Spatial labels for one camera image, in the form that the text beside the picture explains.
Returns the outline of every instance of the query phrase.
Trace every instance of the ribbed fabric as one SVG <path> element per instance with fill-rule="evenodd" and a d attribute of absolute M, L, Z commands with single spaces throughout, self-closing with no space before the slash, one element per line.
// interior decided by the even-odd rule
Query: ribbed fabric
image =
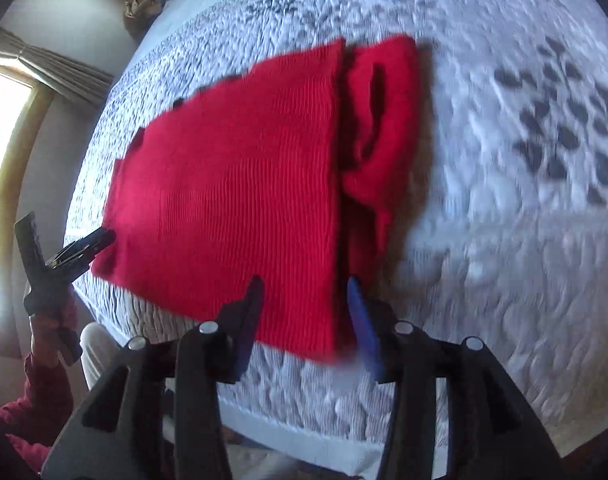
<path fill-rule="evenodd" d="M 204 320 L 266 285 L 257 340 L 331 361 L 370 282 L 419 125 L 414 42 L 343 40 L 257 64 L 161 114 L 116 160 L 92 272 Z"/>

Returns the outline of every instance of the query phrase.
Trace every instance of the bed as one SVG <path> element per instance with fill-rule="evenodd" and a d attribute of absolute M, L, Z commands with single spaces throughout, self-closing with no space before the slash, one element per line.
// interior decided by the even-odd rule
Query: bed
<path fill-rule="evenodd" d="M 100 225 L 113 161 L 178 97 L 275 54 L 398 32 L 420 46 L 424 120 L 378 294 L 433 337 L 481 337 L 568 453 L 608 426 L 608 19 L 594 0 L 171 0 L 111 91 L 66 241 Z M 121 343 L 194 325 L 90 273 L 75 288 Z M 358 365 L 256 344 L 219 394 L 239 433 L 374 477 L 393 389 Z"/>

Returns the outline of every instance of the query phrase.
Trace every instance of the beige curtain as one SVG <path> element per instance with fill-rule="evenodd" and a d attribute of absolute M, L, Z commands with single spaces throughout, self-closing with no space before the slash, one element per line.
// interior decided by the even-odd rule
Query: beige curtain
<path fill-rule="evenodd" d="M 0 65 L 15 66 L 59 94 L 92 107 L 106 100 L 113 76 L 56 52 L 24 43 L 0 27 Z"/>

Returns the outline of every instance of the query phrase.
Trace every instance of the human hand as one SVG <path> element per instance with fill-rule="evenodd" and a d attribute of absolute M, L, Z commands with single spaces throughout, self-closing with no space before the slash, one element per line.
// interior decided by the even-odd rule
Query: human hand
<path fill-rule="evenodd" d="M 69 289 L 68 301 L 62 313 L 62 321 L 41 314 L 33 314 L 31 323 L 31 353 L 37 365 L 55 368 L 60 364 L 57 350 L 57 329 L 61 327 L 75 330 L 78 325 L 78 311 Z"/>

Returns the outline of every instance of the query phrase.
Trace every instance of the window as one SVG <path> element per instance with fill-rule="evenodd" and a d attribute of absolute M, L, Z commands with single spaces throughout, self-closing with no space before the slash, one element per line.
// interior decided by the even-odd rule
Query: window
<path fill-rule="evenodd" d="M 22 178 L 52 91 L 0 67 L 0 354 L 19 356 L 11 300 L 13 226 Z"/>

